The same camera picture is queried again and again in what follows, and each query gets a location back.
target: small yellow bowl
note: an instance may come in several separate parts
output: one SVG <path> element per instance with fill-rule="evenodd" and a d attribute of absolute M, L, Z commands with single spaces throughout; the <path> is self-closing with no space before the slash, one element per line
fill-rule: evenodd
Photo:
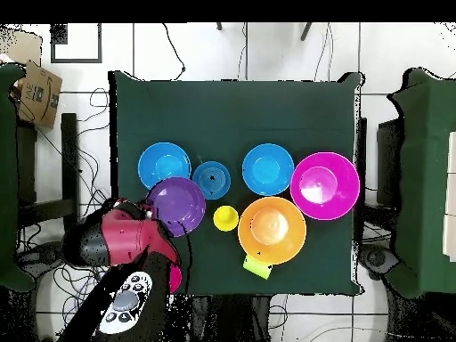
<path fill-rule="evenodd" d="M 214 224 L 220 231 L 231 231 L 239 222 L 238 212 L 231 206 L 221 206 L 214 213 Z"/>

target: table leg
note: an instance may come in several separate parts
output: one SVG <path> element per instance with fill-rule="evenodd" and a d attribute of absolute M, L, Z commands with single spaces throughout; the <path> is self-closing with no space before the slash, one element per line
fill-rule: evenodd
<path fill-rule="evenodd" d="M 307 33 L 309 32 L 309 28 L 312 26 L 312 22 L 307 22 L 303 31 L 303 34 L 301 35 L 301 41 L 304 41 L 305 38 L 307 37 Z"/>

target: bowl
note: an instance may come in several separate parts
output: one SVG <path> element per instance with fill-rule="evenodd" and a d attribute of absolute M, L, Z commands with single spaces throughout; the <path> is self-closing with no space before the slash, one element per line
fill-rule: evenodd
<path fill-rule="evenodd" d="M 192 180 L 201 188 L 207 200 L 219 200 L 230 189 L 230 172 L 223 164 L 207 161 L 200 164 L 193 173 Z"/>
<path fill-rule="evenodd" d="M 171 264 L 169 269 L 169 293 L 175 292 L 181 285 L 181 269 L 177 265 Z"/>
<path fill-rule="evenodd" d="M 318 152 L 297 165 L 289 189 L 304 215 L 317 220 L 334 220 L 356 203 L 360 179 L 354 165 L 344 156 Z"/>
<path fill-rule="evenodd" d="M 148 147 L 138 161 L 138 175 L 150 189 L 169 177 L 190 178 L 191 164 L 185 151 L 171 142 L 157 142 Z"/>
<path fill-rule="evenodd" d="M 289 153 L 277 144 L 260 144 L 242 162 L 242 177 L 256 194 L 272 196 L 289 187 L 295 165 Z"/>
<path fill-rule="evenodd" d="M 231 231 L 238 225 L 238 212 L 231 206 L 221 206 L 214 213 L 214 225 L 220 231 Z"/>
<path fill-rule="evenodd" d="M 193 231 L 200 224 L 206 201 L 200 187 L 182 177 L 171 177 L 151 188 L 146 203 L 152 216 L 161 220 L 174 237 Z"/>
<path fill-rule="evenodd" d="M 303 247 L 305 219 L 295 205 L 279 197 L 251 203 L 240 216 L 238 237 L 245 252 L 262 264 L 289 261 Z"/>

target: magenta bowl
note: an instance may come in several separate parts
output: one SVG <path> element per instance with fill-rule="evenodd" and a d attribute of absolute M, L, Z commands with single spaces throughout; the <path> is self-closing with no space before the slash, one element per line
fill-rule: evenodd
<path fill-rule="evenodd" d="M 360 179 L 347 158 L 335 152 L 317 152 L 297 164 L 289 190 L 304 215 L 334 220 L 356 203 Z"/>

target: purple bowl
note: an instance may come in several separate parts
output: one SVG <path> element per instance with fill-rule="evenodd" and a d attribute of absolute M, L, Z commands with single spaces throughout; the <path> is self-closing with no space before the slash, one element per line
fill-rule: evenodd
<path fill-rule="evenodd" d="M 167 225 L 174 237 L 193 231 L 200 224 L 206 201 L 200 187 L 182 177 L 171 177 L 151 188 L 146 202 L 153 215 Z"/>

